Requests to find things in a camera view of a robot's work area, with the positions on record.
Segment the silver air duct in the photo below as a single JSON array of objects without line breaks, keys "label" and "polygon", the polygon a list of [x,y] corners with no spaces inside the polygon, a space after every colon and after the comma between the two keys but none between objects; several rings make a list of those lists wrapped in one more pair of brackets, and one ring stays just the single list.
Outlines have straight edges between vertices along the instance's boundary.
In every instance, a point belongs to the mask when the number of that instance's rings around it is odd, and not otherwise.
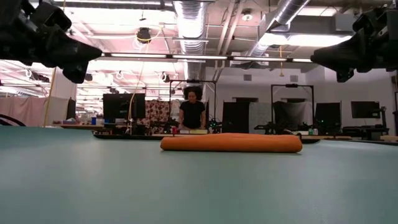
[{"label": "silver air duct", "polygon": [[[176,1],[178,34],[181,38],[201,39],[205,34],[206,2]],[[201,55],[205,53],[205,43],[195,40],[180,42],[183,54]],[[184,62],[185,79],[203,80],[205,68],[202,63]]]},{"label": "silver air duct", "polygon": [[278,7],[265,15],[261,22],[259,30],[262,30],[261,37],[258,42],[254,44],[252,49],[248,51],[246,56],[261,57],[269,47],[269,40],[267,31],[275,29],[281,25],[287,25],[297,16],[297,14],[306,6],[311,0],[280,0]]}]

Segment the black monitor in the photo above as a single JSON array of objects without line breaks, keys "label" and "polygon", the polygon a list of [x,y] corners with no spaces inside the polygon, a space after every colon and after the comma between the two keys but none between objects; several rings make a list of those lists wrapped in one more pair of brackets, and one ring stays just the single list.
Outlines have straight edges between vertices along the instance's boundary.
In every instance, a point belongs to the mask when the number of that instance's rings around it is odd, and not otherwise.
[{"label": "black monitor", "polygon": [[[132,93],[104,94],[104,119],[128,119]],[[145,94],[136,93],[131,104],[131,118],[145,118]]]},{"label": "black monitor", "polygon": [[317,103],[315,119],[321,123],[340,124],[340,103]]},{"label": "black monitor", "polygon": [[380,104],[374,101],[352,101],[353,118],[380,118]]}]

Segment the teal table surface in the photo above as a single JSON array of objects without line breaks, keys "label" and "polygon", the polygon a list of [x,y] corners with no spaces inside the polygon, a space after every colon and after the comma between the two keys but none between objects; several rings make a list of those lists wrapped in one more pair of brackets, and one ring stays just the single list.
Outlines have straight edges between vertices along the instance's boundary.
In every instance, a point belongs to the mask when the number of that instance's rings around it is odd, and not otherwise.
[{"label": "teal table surface", "polygon": [[162,152],[159,141],[0,126],[0,223],[394,223],[398,147]]}]

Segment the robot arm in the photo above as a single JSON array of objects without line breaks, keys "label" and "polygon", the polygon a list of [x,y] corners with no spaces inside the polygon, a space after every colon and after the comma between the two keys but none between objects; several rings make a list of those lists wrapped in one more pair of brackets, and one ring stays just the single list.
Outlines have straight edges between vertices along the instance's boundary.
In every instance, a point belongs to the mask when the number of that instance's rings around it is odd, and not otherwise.
[{"label": "robot arm", "polygon": [[314,51],[311,61],[334,70],[346,82],[354,70],[398,69],[398,9],[378,7],[363,13],[353,24],[355,35],[345,42]]},{"label": "robot arm", "polygon": [[0,1],[0,59],[31,66],[59,67],[73,83],[83,83],[88,62],[102,51],[66,35],[72,22],[57,6],[28,0]]}]

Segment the black t-shirt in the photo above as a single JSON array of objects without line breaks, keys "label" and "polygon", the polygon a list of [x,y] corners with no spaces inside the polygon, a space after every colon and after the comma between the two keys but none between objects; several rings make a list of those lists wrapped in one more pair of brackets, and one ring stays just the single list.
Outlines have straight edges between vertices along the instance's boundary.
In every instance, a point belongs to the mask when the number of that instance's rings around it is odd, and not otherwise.
[{"label": "black t-shirt", "polygon": [[201,101],[190,103],[185,101],[181,104],[180,109],[184,111],[184,121],[182,124],[190,129],[200,128],[201,113],[205,110],[205,105]]}]

